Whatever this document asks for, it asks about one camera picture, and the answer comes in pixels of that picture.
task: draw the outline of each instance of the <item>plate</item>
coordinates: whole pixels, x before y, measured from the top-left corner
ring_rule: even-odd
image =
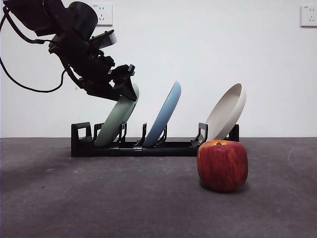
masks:
[[[164,131],[164,128],[166,127],[170,117],[172,116],[175,110],[181,92],[182,90],[179,82],[175,82],[160,112],[158,113],[158,116],[155,119],[154,124],[147,138],[143,143],[143,147],[152,147],[156,144],[157,140],[159,139],[159,136]]]
[[[107,146],[113,142],[113,140],[119,134],[119,127],[122,123],[126,123],[139,99],[139,88],[133,83],[132,84],[137,100],[135,102],[122,96],[118,102],[114,105],[112,111],[104,122],[97,138],[95,146],[102,147]]]
[[[233,85],[219,100],[207,119],[208,138],[210,140],[223,140],[237,123],[247,94],[240,83]]]

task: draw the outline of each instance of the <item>floor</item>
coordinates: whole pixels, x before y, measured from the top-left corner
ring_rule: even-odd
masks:
[[[316,238],[317,138],[242,138],[247,183],[195,157],[71,158],[70,139],[1,140],[2,238]]]

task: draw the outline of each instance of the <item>dish rack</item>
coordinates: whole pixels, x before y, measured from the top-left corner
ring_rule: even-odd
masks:
[[[71,156],[72,157],[120,157],[120,156],[156,156],[156,157],[196,157],[199,147],[206,142],[208,135],[208,125],[199,123],[198,135],[194,140],[188,141],[166,141],[167,126],[164,129],[162,137],[151,148],[143,147],[146,138],[147,124],[142,127],[142,138],[137,141],[126,141],[127,123],[119,127],[119,137],[110,145],[105,147],[95,147],[94,142],[97,138],[98,130],[103,123],[94,126],[94,137],[91,134],[89,122],[77,123],[71,125]],[[80,138],[78,130],[86,129],[86,136]],[[229,136],[224,140],[239,141],[239,125],[236,124]]]

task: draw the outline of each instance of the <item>electrical outlet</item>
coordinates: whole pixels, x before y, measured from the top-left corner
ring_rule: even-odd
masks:
[[[112,26],[112,4],[93,3],[90,5],[98,17],[98,26]]]
[[[301,26],[317,26],[317,5],[301,6]]]

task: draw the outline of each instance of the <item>red apple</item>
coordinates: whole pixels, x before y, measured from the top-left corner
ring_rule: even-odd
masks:
[[[248,177],[247,151],[240,142],[205,142],[198,150],[197,170],[200,179],[208,187],[217,191],[234,191]]]

